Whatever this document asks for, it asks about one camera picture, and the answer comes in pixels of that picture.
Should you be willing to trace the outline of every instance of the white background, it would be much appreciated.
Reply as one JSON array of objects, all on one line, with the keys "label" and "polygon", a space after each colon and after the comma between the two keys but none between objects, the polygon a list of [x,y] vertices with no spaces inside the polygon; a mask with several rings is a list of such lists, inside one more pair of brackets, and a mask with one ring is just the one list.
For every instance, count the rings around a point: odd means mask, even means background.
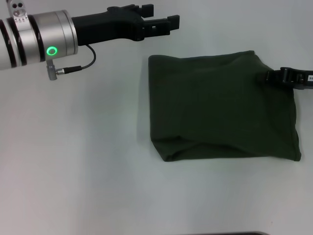
[{"label": "white background", "polygon": [[[96,64],[50,82],[45,64],[0,73],[1,235],[312,234],[313,91],[296,92],[302,160],[165,163],[149,139],[147,59],[254,50],[313,70],[311,0],[26,0],[71,16],[155,5],[171,36],[94,45]],[[8,17],[5,1],[1,18]],[[91,52],[58,59],[85,65]]]}]

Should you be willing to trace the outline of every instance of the black cable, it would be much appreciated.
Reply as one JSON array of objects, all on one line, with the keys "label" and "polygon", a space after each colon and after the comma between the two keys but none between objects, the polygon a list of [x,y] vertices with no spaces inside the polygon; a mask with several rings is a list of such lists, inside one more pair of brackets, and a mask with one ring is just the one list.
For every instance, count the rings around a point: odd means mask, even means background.
[{"label": "black cable", "polygon": [[86,46],[92,51],[92,53],[93,53],[93,60],[86,66],[74,66],[74,67],[63,68],[64,74],[68,74],[68,73],[71,73],[71,72],[77,72],[77,71],[80,71],[80,70],[84,70],[84,69],[87,69],[91,65],[94,64],[94,62],[97,59],[96,52],[94,51],[94,49],[90,45],[86,45]]}]

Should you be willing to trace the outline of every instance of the dark green bag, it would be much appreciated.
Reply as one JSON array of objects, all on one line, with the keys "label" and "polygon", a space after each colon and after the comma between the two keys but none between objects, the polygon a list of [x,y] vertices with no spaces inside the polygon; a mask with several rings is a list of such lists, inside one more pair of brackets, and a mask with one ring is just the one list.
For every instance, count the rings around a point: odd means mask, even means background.
[{"label": "dark green bag", "polygon": [[151,140],[164,161],[275,156],[299,161],[293,89],[256,82],[254,51],[149,58]]}]

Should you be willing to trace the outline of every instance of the cable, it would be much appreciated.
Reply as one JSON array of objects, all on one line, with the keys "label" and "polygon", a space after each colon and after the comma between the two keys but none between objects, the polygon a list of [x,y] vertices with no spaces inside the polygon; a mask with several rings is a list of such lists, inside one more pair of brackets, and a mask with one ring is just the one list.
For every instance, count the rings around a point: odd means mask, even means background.
[{"label": "cable", "polygon": [[71,72],[81,71],[81,70],[87,69],[91,65],[93,65],[94,62],[97,59],[96,52],[94,51],[94,49],[90,45],[86,45],[86,46],[92,51],[92,53],[93,53],[93,60],[86,66],[74,66],[74,67],[66,67],[66,68],[63,68],[63,69],[59,69],[59,70],[56,71],[57,75],[68,74],[68,73],[71,73]]},{"label": "cable", "polygon": [[89,45],[86,45],[86,46],[92,51],[92,53],[93,53],[93,60],[88,65],[83,66],[82,70],[89,68],[91,65],[94,64],[94,62],[96,62],[96,59],[97,59],[97,55],[96,55],[96,52],[94,51],[94,49],[91,46],[89,46]]}]

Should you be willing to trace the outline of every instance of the green led ring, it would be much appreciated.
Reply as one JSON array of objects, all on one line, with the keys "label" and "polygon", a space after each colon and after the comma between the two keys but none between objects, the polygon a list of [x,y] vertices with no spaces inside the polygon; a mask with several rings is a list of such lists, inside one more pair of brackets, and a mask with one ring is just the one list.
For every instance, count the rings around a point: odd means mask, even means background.
[{"label": "green led ring", "polygon": [[56,53],[58,53],[58,49],[56,47],[49,47],[47,49],[47,55],[55,55]]}]

